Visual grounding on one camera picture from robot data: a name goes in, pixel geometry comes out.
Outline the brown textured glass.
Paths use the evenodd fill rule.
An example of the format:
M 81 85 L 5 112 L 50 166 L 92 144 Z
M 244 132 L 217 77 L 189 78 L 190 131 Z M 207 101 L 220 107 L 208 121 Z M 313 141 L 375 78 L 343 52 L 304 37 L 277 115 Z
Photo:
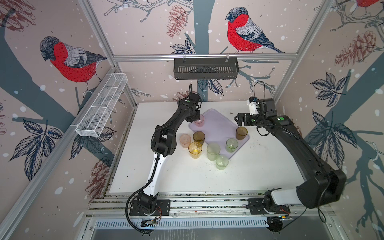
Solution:
M 248 135 L 248 130 L 245 127 L 238 127 L 236 129 L 236 139 L 241 141 Z

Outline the rose pink glass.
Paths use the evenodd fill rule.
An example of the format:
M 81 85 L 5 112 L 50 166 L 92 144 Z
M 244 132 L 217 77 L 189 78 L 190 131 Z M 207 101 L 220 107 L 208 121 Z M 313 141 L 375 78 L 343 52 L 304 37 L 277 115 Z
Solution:
M 200 115 L 200 119 L 199 120 L 196 120 L 194 121 L 195 125 L 199 128 L 203 127 L 204 126 L 204 123 L 205 123 L 205 117 L 203 115 Z

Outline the bright green glass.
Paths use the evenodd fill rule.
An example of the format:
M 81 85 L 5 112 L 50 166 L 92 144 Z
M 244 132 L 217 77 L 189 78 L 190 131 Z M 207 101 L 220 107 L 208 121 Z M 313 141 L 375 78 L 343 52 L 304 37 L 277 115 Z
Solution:
M 230 138 L 226 141 L 226 150 L 228 153 L 233 153 L 239 147 L 239 143 L 236 139 Z

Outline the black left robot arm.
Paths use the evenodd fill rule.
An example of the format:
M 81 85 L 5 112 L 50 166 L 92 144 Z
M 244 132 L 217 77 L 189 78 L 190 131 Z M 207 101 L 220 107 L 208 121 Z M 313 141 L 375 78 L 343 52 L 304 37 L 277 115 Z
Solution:
M 137 199 L 139 205 L 153 212 L 158 197 L 157 179 L 167 157 L 172 155 L 177 147 L 177 130 L 186 121 L 192 123 L 200 119 L 201 97 L 193 92 L 178 101 L 178 108 L 171 118 L 162 126 L 156 126 L 151 139 L 151 149 L 154 161 L 146 185 L 140 189 Z

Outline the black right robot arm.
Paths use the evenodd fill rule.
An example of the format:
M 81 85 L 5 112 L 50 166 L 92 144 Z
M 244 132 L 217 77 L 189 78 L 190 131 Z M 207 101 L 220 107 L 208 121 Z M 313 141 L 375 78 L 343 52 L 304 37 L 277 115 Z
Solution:
M 238 126 L 264 128 L 276 137 L 293 156 L 304 183 L 293 189 L 276 189 L 265 192 L 264 208 L 275 212 L 284 205 L 303 205 L 308 209 L 337 202 L 347 180 L 341 170 L 333 169 L 300 136 L 293 121 L 277 114 L 273 99 L 247 100 L 249 113 L 235 116 Z

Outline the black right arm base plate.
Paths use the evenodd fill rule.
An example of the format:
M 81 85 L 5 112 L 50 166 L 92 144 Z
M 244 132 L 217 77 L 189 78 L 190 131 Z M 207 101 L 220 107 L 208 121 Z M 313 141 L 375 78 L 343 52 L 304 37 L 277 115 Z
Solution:
M 248 199 L 247 204 L 251 215 L 290 215 L 288 205 L 275 205 L 264 199 Z

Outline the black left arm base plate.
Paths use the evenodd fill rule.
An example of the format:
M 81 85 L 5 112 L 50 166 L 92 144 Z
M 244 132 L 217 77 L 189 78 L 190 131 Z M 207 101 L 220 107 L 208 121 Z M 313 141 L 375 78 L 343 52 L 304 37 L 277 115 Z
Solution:
M 133 200 L 128 213 L 130 217 L 168 216 L 170 214 L 170 200 L 156 200 L 149 204 Z

